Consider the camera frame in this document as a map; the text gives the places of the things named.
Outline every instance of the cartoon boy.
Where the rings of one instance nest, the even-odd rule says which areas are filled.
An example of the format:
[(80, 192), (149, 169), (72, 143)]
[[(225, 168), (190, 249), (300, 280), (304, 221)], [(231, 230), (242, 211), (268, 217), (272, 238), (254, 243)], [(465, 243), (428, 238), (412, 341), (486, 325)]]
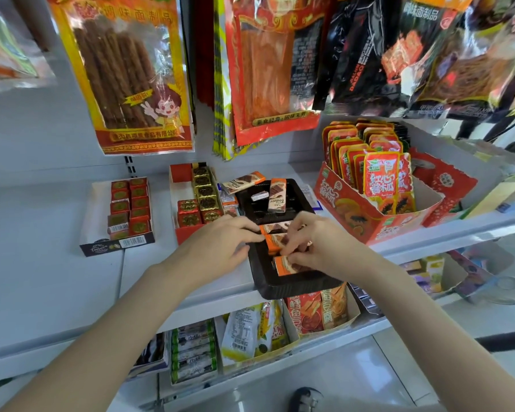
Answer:
[(164, 85), (162, 89), (160, 89), (160, 98), (156, 109), (153, 109), (147, 101), (141, 104), (143, 112), (153, 118), (157, 124), (163, 127), (166, 127), (167, 124), (173, 124), (176, 126), (179, 133), (184, 133), (185, 130), (179, 118), (181, 96), (169, 86)]

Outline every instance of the shelf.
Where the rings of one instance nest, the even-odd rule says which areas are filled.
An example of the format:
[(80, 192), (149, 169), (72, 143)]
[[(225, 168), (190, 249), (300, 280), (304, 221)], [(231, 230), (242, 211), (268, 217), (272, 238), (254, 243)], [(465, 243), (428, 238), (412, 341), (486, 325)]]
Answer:
[[(447, 295), (437, 300), (441, 306), (452, 304), (461, 300), (455, 294)], [(303, 339), (300, 345), (289, 353), (279, 357), (255, 364), (246, 369), (230, 371), (228, 374), (219, 375), (204, 383), (197, 383), (192, 386), (174, 389), (170, 384), (169, 372), (159, 375), (160, 399), (165, 404), (168, 412), (177, 412), (208, 401), (222, 393), (231, 392), (237, 387), (243, 386), (252, 381), (261, 379), (277, 373), (288, 367), (295, 366), (306, 360), (315, 358), (331, 350), (355, 342), (361, 338), (368, 337), (377, 332), (383, 331), (391, 326), (385, 318), (377, 318), (375, 315), (364, 314), (358, 318), (349, 330), (339, 330), (330, 334), (313, 338)]]
[(123, 253), (78, 247), (89, 187), (0, 188), (0, 379), (46, 366), (117, 299)]
[[(321, 163), (282, 164), (249, 167), (219, 167), (220, 181), (259, 170), (267, 178), (293, 178), (298, 184), (315, 185)], [(124, 294), (151, 264), (161, 262), (177, 247), (171, 216), (168, 175), (149, 177), (152, 191), (155, 244), (127, 249), (124, 256), (120, 294)], [(327, 211), (324, 216), (331, 217)], [(417, 231), (373, 245), (372, 248), (394, 263), (405, 263), (431, 254), (491, 240), (515, 233), (515, 215), (490, 213), (471, 220), (458, 220)], [(160, 331), (205, 320), (263, 302), (254, 282), (248, 261), (234, 272), (193, 292), (160, 327)]]

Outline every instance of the person's left hand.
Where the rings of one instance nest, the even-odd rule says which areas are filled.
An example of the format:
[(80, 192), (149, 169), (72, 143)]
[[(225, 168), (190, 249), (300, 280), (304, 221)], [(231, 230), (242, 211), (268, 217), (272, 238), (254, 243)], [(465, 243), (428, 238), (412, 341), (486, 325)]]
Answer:
[(197, 230), (160, 265), (194, 291), (232, 272), (246, 259), (250, 247), (240, 244), (265, 240), (253, 231), (260, 229), (248, 218), (224, 215)]

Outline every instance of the shoe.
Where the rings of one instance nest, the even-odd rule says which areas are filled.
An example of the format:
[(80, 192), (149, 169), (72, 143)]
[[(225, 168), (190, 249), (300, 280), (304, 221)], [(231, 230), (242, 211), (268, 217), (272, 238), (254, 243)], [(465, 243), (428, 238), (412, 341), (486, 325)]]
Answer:
[(318, 412), (318, 403), (324, 396), (312, 387), (301, 387), (294, 392), (288, 404), (288, 412)]

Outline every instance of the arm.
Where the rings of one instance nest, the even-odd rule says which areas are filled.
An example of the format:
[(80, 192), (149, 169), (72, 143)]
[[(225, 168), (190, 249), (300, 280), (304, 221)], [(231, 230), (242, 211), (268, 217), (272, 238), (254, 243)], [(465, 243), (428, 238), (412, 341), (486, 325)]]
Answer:
[[(0, 412), (105, 411), (139, 354), (192, 291), (232, 271), (265, 237), (246, 217), (224, 216), (201, 228), (139, 281), (40, 372)], [(194, 263), (214, 260), (215, 264)]]
[(300, 213), (282, 254), (366, 290), (385, 313), (450, 411), (515, 412), (515, 379), (408, 273), (329, 219)]

